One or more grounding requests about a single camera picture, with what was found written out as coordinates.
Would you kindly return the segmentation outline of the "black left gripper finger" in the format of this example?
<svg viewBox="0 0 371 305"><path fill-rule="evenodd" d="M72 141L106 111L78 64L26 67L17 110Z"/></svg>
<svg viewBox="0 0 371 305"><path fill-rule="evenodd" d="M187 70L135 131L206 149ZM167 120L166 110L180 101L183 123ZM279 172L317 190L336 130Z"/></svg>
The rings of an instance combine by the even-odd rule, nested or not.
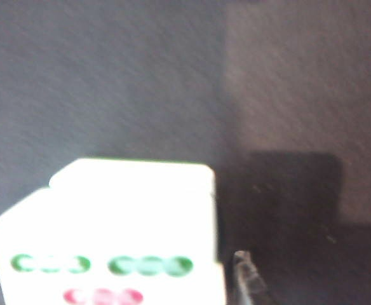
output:
<svg viewBox="0 0 371 305"><path fill-rule="evenodd" d="M233 255L234 304L270 304L267 285L253 263L250 252Z"/></svg>

